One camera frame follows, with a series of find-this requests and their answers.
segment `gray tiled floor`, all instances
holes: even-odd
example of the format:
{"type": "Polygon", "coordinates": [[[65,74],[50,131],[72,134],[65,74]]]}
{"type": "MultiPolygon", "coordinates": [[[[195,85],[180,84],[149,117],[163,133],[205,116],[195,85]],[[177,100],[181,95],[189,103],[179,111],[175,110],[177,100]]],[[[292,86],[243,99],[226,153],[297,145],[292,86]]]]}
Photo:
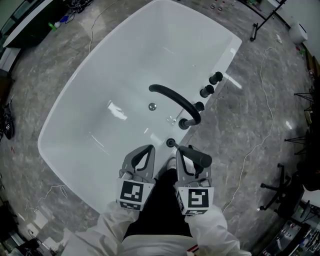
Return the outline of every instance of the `gray tiled floor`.
{"type": "MultiPolygon", "coordinates": [[[[119,0],[106,10],[93,29],[92,48],[148,2],[119,0]]],[[[60,91],[89,53],[95,17],[110,3],[111,0],[95,0],[72,22],[51,32],[37,47],[26,50],[13,71],[16,82],[11,94],[14,95],[12,108],[16,135],[10,141],[4,138],[1,142],[0,169],[6,187],[5,196],[14,211],[26,219],[19,218],[25,236],[29,236],[26,225],[39,224],[40,221],[26,205],[37,206],[38,199],[52,185],[61,183],[39,155],[40,130],[60,91]]],[[[277,182],[278,162],[285,164],[290,174],[294,172],[299,161],[293,156],[296,148],[284,143],[284,139],[301,135],[306,127],[303,108],[307,102],[293,94],[306,91],[311,81],[287,28],[276,18],[270,19],[259,30],[255,42],[250,42],[252,24],[260,23],[261,18],[241,3],[227,1],[223,11],[212,11],[211,2],[207,0],[182,0],[181,3],[212,18],[242,39],[242,45],[226,72],[232,79],[220,83],[202,113],[202,123],[193,127],[184,139],[212,156],[214,203],[219,207],[226,206],[237,189],[245,155],[261,143],[270,130],[271,114],[259,72],[264,49],[276,47],[276,50],[266,52],[261,72],[273,113],[271,134],[246,158],[241,186],[225,211],[229,230],[240,239],[243,249],[252,250],[259,238],[264,235],[272,237],[283,223],[271,210],[257,211],[272,197],[272,192],[260,189],[260,183],[277,182]],[[283,44],[275,42],[276,34],[280,35],[283,44]]],[[[68,198],[63,197],[59,188],[53,188],[39,208],[47,223],[44,221],[43,228],[38,228],[37,236],[41,240],[52,238],[56,247],[61,241],[64,244],[66,239],[63,238],[68,236],[68,231],[83,231],[93,226],[98,217],[67,187],[65,189],[68,198]]]]}

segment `white cable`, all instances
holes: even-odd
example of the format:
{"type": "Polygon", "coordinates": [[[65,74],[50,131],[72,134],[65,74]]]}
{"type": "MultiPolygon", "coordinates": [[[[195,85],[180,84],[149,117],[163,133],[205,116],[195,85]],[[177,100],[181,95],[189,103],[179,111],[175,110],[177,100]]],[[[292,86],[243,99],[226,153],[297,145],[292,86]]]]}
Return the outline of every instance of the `white cable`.
{"type": "Polygon", "coordinates": [[[260,144],[254,146],[254,148],[253,148],[248,154],[246,154],[246,156],[244,157],[243,163],[242,163],[242,170],[241,170],[240,178],[239,178],[239,182],[238,182],[238,186],[237,186],[237,188],[236,188],[236,190],[235,190],[235,192],[234,192],[234,194],[233,194],[230,202],[229,202],[229,203],[226,205],[226,207],[223,209],[222,213],[224,213],[225,210],[229,207],[229,205],[231,205],[232,201],[235,199],[236,193],[238,192],[238,190],[239,190],[239,188],[240,188],[240,185],[241,185],[241,177],[242,177],[242,174],[243,174],[244,169],[245,169],[245,162],[246,162],[247,157],[256,149],[256,147],[261,146],[261,145],[265,142],[265,140],[270,136],[272,127],[274,126],[274,115],[272,114],[271,108],[270,108],[270,106],[269,106],[267,93],[266,93],[265,87],[264,87],[264,81],[263,81],[262,76],[261,76],[261,71],[262,71],[262,63],[264,62],[264,56],[266,55],[266,51],[267,51],[267,50],[271,50],[271,49],[274,50],[274,51],[276,51],[276,40],[278,40],[278,38],[275,38],[275,39],[274,39],[274,48],[269,47],[269,48],[267,48],[267,49],[264,50],[263,55],[262,55],[262,61],[261,61],[261,63],[260,63],[260,72],[259,72],[260,79],[261,79],[261,84],[262,84],[262,90],[263,90],[263,92],[264,92],[264,96],[265,96],[265,99],[266,99],[266,104],[267,104],[268,109],[269,109],[270,114],[271,114],[271,121],[272,121],[272,122],[271,122],[271,127],[270,127],[270,130],[269,130],[267,136],[264,137],[263,141],[262,141],[260,144]]]}
{"type": "Polygon", "coordinates": [[[67,194],[66,190],[64,189],[64,186],[66,186],[66,185],[63,184],[63,185],[51,186],[50,190],[46,193],[45,197],[41,197],[41,198],[38,200],[38,203],[37,203],[37,207],[36,207],[36,208],[32,208],[32,207],[30,207],[30,206],[28,206],[28,205],[25,205],[24,211],[26,212],[26,218],[28,219],[27,208],[29,208],[29,209],[31,209],[31,210],[34,210],[34,212],[35,212],[36,210],[38,210],[38,208],[39,208],[39,203],[40,203],[41,199],[45,200],[45,199],[47,198],[48,194],[51,192],[51,190],[52,190],[53,188],[59,188],[59,187],[60,187],[60,190],[61,190],[61,193],[63,194],[63,196],[64,196],[65,198],[68,198],[68,194],[67,194]]]}
{"type": "Polygon", "coordinates": [[[100,12],[100,14],[95,18],[93,24],[92,24],[92,27],[91,27],[91,41],[89,43],[89,53],[91,52],[91,44],[92,44],[92,41],[94,39],[94,31],[93,31],[93,28],[94,28],[94,25],[96,24],[96,21],[97,19],[100,17],[100,15],[106,10],[108,9],[110,6],[113,6],[116,2],[118,2],[119,0],[115,0],[113,3],[109,4],[102,12],[100,12]]]}

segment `white bathtub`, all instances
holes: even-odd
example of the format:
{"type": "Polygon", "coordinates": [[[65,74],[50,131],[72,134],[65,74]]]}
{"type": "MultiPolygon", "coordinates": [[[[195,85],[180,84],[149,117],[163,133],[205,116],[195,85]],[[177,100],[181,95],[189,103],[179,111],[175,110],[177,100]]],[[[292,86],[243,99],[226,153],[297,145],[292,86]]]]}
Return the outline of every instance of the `white bathtub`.
{"type": "Polygon", "coordinates": [[[88,55],[54,103],[38,139],[58,177],[98,212],[116,198],[116,178],[133,149],[153,144],[154,175],[188,130],[191,116],[149,86],[159,84],[191,103],[223,74],[241,40],[210,18],[171,0],[154,0],[109,33],[88,55]],[[148,105],[157,108],[150,111],[148,105]]]}

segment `curved faucet spout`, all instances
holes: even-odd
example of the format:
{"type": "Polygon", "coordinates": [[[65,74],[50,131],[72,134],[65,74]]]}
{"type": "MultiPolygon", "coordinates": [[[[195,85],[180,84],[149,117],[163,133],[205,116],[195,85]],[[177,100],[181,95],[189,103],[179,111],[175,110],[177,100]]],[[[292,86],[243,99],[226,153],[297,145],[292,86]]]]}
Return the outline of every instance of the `curved faucet spout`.
{"type": "Polygon", "coordinates": [[[188,129],[190,126],[195,126],[200,124],[201,122],[201,116],[197,109],[184,97],[182,97],[179,93],[175,92],[174,90],[171,90],[168,87],[165,87],[160,84],[152,84],[149,86],[150,92],[156,92],[159,94],[162,94],[164,96],[167,96],[169,99],[173,100],[174,102],[178,103],[182,108],[184,108],[193,119],[187,120],[185,118],[181,119],[179,121],[179,127],[183,130],[188,129]]]}

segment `person's leg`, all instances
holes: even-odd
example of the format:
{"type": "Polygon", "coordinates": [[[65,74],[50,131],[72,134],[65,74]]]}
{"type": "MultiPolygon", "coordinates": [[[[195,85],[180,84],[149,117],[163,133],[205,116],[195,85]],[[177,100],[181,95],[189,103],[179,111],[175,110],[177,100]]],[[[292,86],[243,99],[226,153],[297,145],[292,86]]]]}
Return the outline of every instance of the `person's leg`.
{"type": "Polygon", "coordinates": [[[159,177],[138,220],[129,226],[124,238],[132,235],[191,237],[175,195],[174,184],[177,180],[177,171],[173,168],[159,177]]]}

